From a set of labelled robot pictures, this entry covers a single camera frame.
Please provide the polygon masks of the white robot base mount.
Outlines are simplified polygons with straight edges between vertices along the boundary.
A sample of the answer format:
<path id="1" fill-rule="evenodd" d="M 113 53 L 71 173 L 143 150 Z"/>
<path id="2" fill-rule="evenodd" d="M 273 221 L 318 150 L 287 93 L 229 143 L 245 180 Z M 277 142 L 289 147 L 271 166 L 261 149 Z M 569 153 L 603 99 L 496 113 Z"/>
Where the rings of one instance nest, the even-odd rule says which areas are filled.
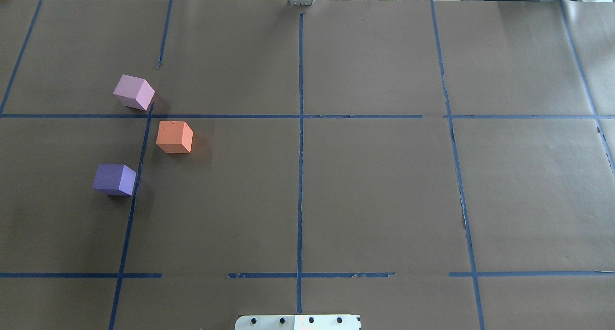
<path id="1" fill-rule="evenodd" d="M 359 315 L 244 315 L 238 317 L 235 330 L 360 330 Z"/>

